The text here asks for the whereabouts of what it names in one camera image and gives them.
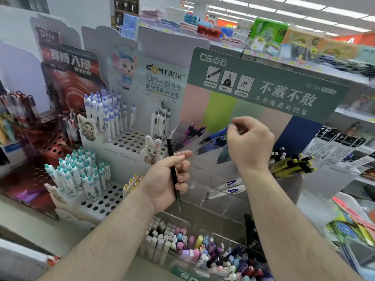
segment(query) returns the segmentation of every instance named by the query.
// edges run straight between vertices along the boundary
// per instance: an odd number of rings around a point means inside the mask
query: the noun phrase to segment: green display sign
[[[209,278],[209,274],[206,274],[205,272],[201,273],[202,275],[207,275],[207,277],[201,276],[194,272],[186,271],[185,269],[181,269],[177,265],[172,267],[171,273],[187,281],[207,281]]]
[[[348,86],[197,47],[188,84],[324,124]]]

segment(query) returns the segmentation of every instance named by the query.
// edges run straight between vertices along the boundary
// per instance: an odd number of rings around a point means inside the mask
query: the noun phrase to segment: green package
[[[255,39],[256,36],[262,36],[266,41],[273,41],[281,44],[287,29],[287,23],[256,18],[253,27],[251,28],[249,38]]]

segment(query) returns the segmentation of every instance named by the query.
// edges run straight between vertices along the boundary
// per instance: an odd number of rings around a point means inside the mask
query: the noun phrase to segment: navy blue panel
[[[321,127],[321,123],[293,116],[274,148],[284,147],[287,157],[301,153]]]

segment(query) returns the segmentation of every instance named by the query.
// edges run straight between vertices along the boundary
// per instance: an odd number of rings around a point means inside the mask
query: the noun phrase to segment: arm
[[[170,167],[180,173],[176,189],[184,193],[189,179],[184,161],[190,151],[165,158],[145,175],[129,194],[94,231],[38,281],[119,281],[127,272],[143,240],[152,217],[175,200],[170,183]]]
[[[229,154],[249,196],[256,228],[275,280],[362,280],[315,230],[268,170],[274,136],[254,118],[234,118]]]

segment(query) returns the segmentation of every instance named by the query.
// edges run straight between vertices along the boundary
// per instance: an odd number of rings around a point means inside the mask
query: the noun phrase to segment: cartoon mouse figure
[[[87,140],[95,141],[95,134],[97,133],[95,122],[93,118],[87,119],[86,117],[78,114],[78,127],[82,131],[82,135],[86,137]]]
[[[150,136],[145,137],[146,146],[139,152],[141,156],[145,156],[144,162],[153,165],[161,159],[161,145],[162,142],[159,139],[152,140]]]
[[[135,76],[135,69],[138,67],[137,55],[129,56],[123,52],[112,54],[112,65],[119,74],[116,77],[116,83],[124,89],[132,87],[132,78]]]

